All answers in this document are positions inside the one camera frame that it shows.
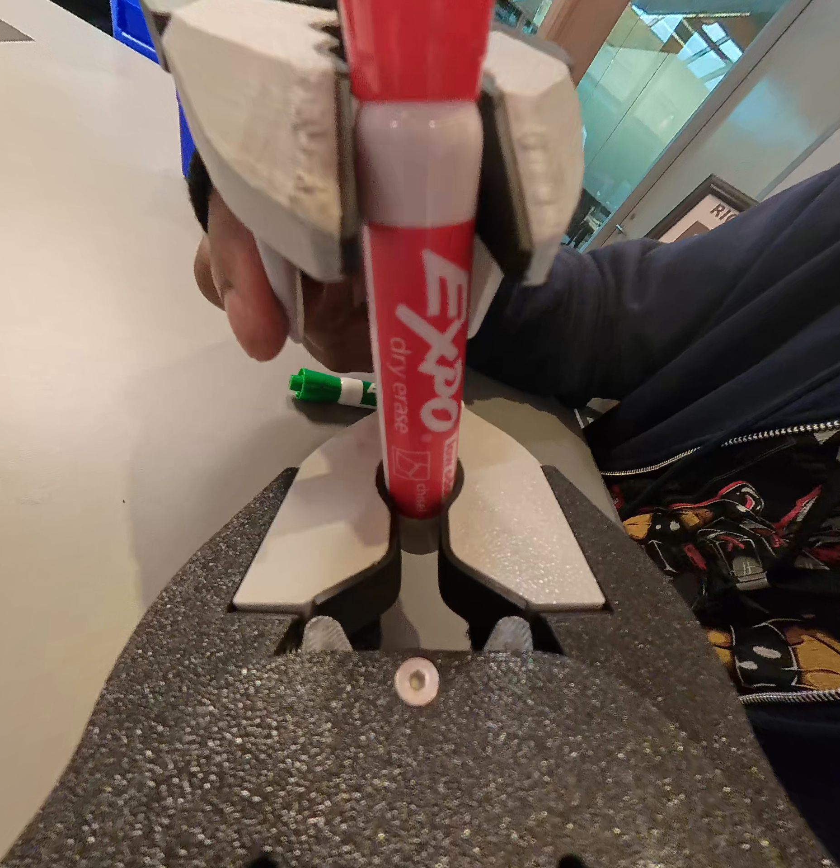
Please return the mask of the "person's right hand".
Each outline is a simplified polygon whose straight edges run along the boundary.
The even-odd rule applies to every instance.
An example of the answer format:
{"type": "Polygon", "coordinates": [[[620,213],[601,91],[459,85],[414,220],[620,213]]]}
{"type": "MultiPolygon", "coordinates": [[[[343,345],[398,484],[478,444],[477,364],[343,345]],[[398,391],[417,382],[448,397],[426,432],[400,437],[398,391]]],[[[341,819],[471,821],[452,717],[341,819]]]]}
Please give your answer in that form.
{"type": "MultiPolygon", "coordinates": [[[[208,231],[194,261],[197,287],[223,310],[243,351],[268,362],[288,342],[289,324],[264,272],[252,233],[216,190],[208,201],[208,231]]],[[[334,373],[368,373],[373,368],[369,313],[363,278],[322,283],[300,274],[305,310],[302,343],[334,373]]]]}

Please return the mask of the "dark picture frame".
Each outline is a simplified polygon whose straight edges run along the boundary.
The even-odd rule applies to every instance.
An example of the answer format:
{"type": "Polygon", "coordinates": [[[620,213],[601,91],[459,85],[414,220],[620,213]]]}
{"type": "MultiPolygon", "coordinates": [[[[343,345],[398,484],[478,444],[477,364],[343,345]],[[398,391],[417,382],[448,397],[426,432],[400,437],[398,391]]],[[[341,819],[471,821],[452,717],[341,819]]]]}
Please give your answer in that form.
{"type": "Polygon", "coordinates": [[[673,243],[705,234],[734,220],[757,203],[757,200],[720,176],[710,175],[644,237],[661,243],[673,243]]]}

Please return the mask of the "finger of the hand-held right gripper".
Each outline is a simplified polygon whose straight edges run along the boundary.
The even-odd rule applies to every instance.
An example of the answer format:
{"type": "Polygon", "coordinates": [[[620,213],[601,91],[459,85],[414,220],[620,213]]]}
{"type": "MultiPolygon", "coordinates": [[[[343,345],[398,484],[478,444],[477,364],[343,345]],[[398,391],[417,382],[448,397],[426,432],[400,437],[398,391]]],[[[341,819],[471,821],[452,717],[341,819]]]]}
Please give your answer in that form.
{"type": "Polygon", "coordinates": [[[159,16],[161,54],[230,210],[308,276],[355,271],[354,106],[337,10],[198,1],[159,16]]]}
{"type": "Polygon", "coordinates": [[[577,91],[563,49],[492,30],[483,62],[476,231],[506,278],[547,279],[583,190],[577,91]]]}

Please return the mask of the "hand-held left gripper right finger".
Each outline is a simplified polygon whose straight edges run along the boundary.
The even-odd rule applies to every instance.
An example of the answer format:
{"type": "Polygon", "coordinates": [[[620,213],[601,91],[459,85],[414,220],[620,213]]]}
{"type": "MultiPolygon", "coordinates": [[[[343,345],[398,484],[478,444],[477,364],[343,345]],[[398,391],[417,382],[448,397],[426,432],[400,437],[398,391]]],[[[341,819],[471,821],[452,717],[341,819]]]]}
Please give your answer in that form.
{"type": "Polygon", "coordinates": [[[471,633],[488,633],[509,615],[534,623],[606,604],[544,467],[467,409],[438,563],[441,597],[471,633]]]}

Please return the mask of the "printed graphic shirt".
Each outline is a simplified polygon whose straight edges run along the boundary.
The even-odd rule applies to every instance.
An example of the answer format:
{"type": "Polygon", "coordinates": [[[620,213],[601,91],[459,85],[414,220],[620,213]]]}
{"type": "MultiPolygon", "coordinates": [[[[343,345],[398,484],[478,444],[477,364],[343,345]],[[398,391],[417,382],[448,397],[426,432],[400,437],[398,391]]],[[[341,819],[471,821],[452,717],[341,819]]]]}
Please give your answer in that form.
{"type": "Polygon", "coordinates": [[[743,705],[840,702],[840,418],[601,474],[743,705]]]}

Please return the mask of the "red whiteboard marker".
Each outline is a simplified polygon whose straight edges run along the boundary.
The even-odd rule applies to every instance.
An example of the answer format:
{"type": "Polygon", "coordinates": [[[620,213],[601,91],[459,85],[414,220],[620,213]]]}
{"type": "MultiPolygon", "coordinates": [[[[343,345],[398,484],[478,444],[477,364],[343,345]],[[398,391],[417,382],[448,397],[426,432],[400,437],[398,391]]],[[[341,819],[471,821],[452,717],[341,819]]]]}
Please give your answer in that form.
{"type": "Polygon", "coordinates": [[[383,469],[398,511],[455,484],[491,2],[338,3],[383,469]]]}

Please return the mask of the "person's right forearm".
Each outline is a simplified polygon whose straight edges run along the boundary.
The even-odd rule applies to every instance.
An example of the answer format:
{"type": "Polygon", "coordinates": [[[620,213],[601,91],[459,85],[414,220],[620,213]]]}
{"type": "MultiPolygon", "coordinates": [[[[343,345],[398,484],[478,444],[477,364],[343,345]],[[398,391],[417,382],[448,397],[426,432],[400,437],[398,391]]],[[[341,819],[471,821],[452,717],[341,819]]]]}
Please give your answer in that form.
{"type": "Polygon", "coordinates": [[[708,233],[566,249],[542,286],[503,281],[468,360],[582,406],[667,368],[675,386],[724,381],[826,317],[840,323],[840,162],[708,233]]]}

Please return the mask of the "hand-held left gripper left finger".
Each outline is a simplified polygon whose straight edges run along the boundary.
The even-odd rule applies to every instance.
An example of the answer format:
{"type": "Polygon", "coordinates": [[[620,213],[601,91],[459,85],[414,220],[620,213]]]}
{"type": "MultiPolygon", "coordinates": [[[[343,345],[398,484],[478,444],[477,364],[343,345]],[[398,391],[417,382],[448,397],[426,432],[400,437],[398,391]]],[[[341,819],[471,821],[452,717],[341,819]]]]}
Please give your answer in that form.
{"type": "Polygon", "coordinates": [[[366,626],[394,605],[401,546],[378,484],[381,461],[379,424],[368,414],[302,462],[233,597],[236,610],[366,626]]]}

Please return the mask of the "green whiteboard marker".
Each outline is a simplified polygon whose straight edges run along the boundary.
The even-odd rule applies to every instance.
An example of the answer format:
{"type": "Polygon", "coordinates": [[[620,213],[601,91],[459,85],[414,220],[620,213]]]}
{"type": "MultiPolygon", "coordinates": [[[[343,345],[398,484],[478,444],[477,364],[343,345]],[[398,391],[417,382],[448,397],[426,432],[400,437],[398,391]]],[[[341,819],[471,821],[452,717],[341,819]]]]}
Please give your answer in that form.
{"type": "Polygon", "coordinates": [[[377,407],[375,383],[357,377],[301,368],[290,375],[288,388],[297,401],[365,409],[377,407]]]}

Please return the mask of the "blue plastic bin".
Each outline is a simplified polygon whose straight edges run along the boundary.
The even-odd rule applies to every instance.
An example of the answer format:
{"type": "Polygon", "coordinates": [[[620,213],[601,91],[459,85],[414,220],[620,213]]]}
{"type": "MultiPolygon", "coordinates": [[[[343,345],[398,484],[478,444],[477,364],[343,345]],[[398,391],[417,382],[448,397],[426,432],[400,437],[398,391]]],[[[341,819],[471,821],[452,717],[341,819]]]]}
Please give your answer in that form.
{"type": "MultiPolygon", "coordinates": [[[[153,38],[145,22],[141,2],[110,1],[110,9],[113,38],[142,56],[152,61],[160,62],[153,38]]],[[[178,94],[176,94],[176,102],[178,106],[178,133],[182,173],[187,177],[195,146],[178,94]]]]}

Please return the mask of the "wooden post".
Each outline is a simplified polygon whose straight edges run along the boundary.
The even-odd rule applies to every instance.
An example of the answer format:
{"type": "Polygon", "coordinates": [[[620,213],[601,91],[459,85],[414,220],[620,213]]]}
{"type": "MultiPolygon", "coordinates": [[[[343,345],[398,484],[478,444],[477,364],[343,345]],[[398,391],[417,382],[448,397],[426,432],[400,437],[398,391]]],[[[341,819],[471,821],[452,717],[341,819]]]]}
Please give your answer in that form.
{"type": "Polygon", "coordinates": [[[628,1],[553,1],[538,36],[564,49],[578,84],[613,30],[628,1]]]}

